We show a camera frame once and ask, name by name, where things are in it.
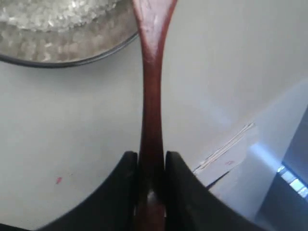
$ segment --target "spoon handle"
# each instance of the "spoon handle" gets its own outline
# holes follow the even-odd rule
[[[165,228],[161,72],[166,35],[177,0],[132,0],[143,61],[143,120],[136,230]]]

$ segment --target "red speck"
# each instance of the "red speck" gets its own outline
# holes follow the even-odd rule
[[[57,181],[56,181],[56,184],[60,184],[61,181],[62,181],[62,177],[58,177],[58,178],[57,178]]]
[[[225,165],[231,165],[231,164],[233,164],[233,163],[234,163],[234,161],[231,160],[231,161],[226,162]]]

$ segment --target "bowl rim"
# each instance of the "bowl rim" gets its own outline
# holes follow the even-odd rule
[[[34,62],[34,61],[28,61],[28,60],[22,60],[17,59],[8,55],[0,54],[0,61],[15,64],[19,66],[27,66],[27,67],[38,67],[38,68],[64,68],[64,67],[73,67],[73,66],[79,66],[84,64],[89,64],[92,62],[95,62],[97,60],[106,58],[109,55],[112,55],[122,48],[129,45],[132,41],[134,41],[138,37],[138,31],[136,31],[132,36],[130,36],[125,41],[121,42],[117,46],[113,47],[112,49],[105,51],[99,55],[95,55],[90,58],[78,60],[78,61],[72,61],[72,62],[63,62],[63,63],[40,63],[40,62]]]

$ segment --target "wooden spoon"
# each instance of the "wooden spoon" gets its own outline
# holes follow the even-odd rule
[[[165,229],[161,72],[166,35],[177,0],[132,0],[141,38],[143,120],[136,230]]]

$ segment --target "white countertop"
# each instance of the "white countertop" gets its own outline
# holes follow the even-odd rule
[[[307,10],[304,0],[180,0],[163,66],[165,151],[196,167],[307,79]],[[74,68],[0,63],[0,92],[0,223],[49,223],[89,196],[124,151],[139,149],[138,39]]]

